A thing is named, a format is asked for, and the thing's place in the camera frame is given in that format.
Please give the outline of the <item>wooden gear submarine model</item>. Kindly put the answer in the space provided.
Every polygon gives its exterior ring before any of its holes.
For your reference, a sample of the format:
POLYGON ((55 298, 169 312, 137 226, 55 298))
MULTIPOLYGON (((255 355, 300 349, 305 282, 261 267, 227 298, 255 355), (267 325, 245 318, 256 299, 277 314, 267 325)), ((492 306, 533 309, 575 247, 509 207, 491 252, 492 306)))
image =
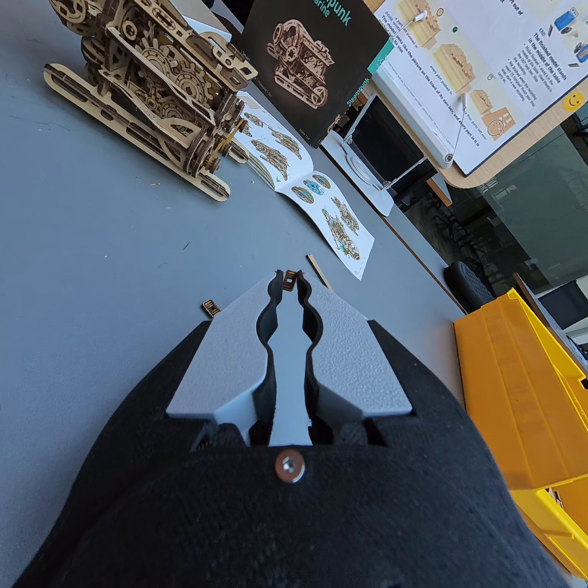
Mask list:
POLYGON ((46 83, 218 202, 220 158, 249 152, 238 92, 258 71, 215 32, 196 32, 170 1, 49 1, 81 36, 87 81, 47 63, 46 83))

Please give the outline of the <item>black office chair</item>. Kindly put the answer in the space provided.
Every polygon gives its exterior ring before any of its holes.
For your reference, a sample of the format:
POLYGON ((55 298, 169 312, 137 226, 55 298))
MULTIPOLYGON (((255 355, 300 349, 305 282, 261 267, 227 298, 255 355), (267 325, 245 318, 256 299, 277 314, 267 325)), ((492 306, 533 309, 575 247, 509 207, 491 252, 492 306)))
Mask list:
POLYGON ((446 267, 443 277, 448 289, 466 313, 472 313, 496 299, 476 274, 461 261, 452 262, 446 267))

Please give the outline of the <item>open instruction booklet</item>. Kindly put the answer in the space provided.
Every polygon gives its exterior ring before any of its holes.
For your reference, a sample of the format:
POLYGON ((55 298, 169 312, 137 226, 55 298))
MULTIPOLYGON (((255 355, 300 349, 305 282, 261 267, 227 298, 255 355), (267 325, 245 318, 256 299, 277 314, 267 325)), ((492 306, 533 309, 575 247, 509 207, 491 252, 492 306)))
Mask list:
POLYGON ((374 237, 310 153, 245 91, 243 123, 235 137, 249 152, 249 165, 275 192, 295 202, 320 230, 334 253, 361 280, 374 237))

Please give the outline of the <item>large yellow storage bin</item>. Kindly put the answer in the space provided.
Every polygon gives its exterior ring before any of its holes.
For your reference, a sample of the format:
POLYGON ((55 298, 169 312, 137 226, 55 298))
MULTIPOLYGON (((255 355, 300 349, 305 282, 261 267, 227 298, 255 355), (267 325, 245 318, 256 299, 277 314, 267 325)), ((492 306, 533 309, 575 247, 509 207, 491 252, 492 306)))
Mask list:
POLYGON ((514 289, 454 324, 466 410, 510 489, 587 476, 587 383, 514 289))

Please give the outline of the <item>white clear display stand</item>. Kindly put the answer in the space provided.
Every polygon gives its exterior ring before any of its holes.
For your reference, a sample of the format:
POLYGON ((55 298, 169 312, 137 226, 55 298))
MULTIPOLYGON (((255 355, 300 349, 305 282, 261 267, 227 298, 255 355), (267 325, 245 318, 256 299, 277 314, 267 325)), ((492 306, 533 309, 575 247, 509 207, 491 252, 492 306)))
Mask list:
POLYGON ((452 204, 441 174, 377 92, 349 107, 320 146, 385 217, 394 205, 409 207, 410 194, 421 185, 452 204))

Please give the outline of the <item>black model kit box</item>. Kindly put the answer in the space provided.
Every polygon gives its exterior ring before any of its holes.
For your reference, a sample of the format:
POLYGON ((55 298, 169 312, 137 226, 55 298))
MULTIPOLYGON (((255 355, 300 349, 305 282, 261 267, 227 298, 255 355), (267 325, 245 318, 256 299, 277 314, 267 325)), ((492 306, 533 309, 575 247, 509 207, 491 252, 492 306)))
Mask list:
POLYGON ((317 148, 393 42, 364 1, 255 1, 240 47, 258 87, 317 148))

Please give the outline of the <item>white poster rail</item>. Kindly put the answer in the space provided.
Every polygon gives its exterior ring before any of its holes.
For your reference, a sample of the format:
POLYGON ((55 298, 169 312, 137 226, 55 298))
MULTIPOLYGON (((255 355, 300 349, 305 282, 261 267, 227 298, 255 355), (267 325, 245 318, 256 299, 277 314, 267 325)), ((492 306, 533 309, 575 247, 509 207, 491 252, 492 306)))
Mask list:
POLYGON ((392 109, 406 132, 417 140, 440 169, 453 164, 455 139, 445 137, 433 117, 439 95, 400 41, 389 38, 374 63, 371 81, 379 98, 392 109))

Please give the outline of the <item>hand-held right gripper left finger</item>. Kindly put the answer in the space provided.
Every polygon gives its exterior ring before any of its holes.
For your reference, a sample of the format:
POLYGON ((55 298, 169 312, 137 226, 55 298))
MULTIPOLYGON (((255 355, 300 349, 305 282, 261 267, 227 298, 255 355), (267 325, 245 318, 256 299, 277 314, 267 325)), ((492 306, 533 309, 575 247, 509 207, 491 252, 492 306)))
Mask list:
POLYGON ((246 444, 267 445, 276 409, 273 352, 283 271, 265 276, 211 321, 167 416, 234 424, 246 444))

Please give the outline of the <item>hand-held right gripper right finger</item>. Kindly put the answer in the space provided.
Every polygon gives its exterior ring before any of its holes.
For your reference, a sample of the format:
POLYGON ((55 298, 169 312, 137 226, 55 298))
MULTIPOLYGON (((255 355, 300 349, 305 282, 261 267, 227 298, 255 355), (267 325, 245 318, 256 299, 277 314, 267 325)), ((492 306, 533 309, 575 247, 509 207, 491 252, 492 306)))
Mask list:
POLYGON ((410 415, 412 405, 370 321, 319 280, 298 272, 306 352, 305 405, 313 445, 348 433, 369 439, 369 419, 410 415))

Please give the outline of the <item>thin wooden stick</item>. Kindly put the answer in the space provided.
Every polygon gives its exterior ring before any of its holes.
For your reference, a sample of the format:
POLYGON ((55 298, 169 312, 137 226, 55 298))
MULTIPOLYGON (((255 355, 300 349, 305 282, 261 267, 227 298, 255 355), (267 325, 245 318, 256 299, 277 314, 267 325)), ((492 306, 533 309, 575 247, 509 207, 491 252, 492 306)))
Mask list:
POLYGON ((315 274, 317 275, 320 282, 326 287, 328 290, 334 293, 333 287, 330 285, 329 281, 327 280, 326 275, 320 268, 318 262, 316 261, 315 257, 312 254, 307 254, 306 259, 308 260, 309 264, 313 268, 315 274))

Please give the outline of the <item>white paper sheet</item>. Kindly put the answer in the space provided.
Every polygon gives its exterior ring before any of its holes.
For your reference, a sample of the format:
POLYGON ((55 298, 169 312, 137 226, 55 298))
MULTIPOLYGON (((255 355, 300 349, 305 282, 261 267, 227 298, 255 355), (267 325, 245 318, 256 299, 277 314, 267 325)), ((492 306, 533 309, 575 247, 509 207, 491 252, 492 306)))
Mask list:
POLYGON ((185 15, 182 15, 182 17, 186 20, 187 24, 198 34, 211 32, 223 37, 226 42, 231 42, 232 40, 231 33, 216 18, 213 19, 214 22, 210 23, 207 20, 200 21, 185 15))

